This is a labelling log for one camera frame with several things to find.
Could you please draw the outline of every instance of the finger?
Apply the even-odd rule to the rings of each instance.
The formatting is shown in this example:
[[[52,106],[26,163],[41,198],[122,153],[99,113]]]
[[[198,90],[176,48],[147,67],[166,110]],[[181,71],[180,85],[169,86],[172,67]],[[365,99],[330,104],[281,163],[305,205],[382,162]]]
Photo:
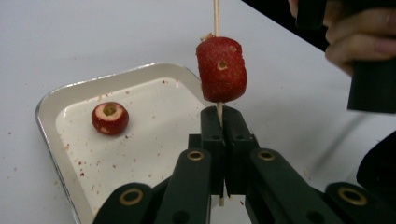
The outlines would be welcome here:
[[[288,0],[288,1],[289,1],[289,7],[290,7],[291,15],[294,18],[296,18],[297,17],[299,0]]]
[[[326,39],[331,44],[348,35],[396,35],[396,10],[377,8],[335,22],[329,27]]]
[[[396,39],[351,35],[327,47],[325,56],[351,74],[355,61],[385,61],[396,57]]]

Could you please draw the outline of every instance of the table surface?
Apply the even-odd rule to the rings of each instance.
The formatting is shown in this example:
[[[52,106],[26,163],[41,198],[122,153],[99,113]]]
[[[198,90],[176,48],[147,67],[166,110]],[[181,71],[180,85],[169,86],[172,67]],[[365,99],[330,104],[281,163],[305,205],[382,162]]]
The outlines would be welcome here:
[[[148,63],[198,74],[195,47],[213,30],[212,0],[2,1],[0,222],[75,222],[35,121],[43,96]],[[220,1],[220,34],[243,46],[247,92],[229,105],[260,145],[317,189],[356,184],[362,157],[394,131],[394,116],[348,111],[350,77],[242,1]]]

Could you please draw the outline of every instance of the hollowed strawberry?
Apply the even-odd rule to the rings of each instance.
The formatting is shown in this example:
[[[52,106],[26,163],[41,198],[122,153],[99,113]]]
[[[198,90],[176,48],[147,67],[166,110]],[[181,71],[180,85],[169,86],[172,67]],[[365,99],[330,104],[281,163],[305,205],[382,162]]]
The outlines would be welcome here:
[[[99,133],[107,135],[122,133],[128,121],[128,111],[116,102],[99,104],[92,111],[92,125]]]

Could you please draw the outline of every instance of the strawberry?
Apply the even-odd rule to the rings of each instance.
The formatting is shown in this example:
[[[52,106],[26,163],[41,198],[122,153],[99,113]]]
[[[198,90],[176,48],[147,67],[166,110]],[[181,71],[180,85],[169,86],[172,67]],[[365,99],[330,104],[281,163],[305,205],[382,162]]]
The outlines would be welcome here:
[[[116,102],[101,103],[91,115],[92,125],[99,132],[107,135],[121,133],[129,121],[128,111]]]
[[[207,101],[227,103],[245,93],[247,71],[238,42],[209,34],[196,48],[196,56]]]

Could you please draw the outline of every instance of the metal tray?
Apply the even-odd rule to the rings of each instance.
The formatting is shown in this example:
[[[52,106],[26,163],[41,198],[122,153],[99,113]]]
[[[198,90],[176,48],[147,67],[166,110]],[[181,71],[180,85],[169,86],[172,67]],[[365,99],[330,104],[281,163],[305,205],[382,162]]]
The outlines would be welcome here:
[[[130,114],[127,129],[105,136],[91,112],[116,101]],[[200,80],[176,64],[153,63],[70,84],[39,102],[35,116],[63,182],[77,223],[92,223],[117,187],[155,186],[172,174],[189,133],[200,132],[200,111],[210,106]]]

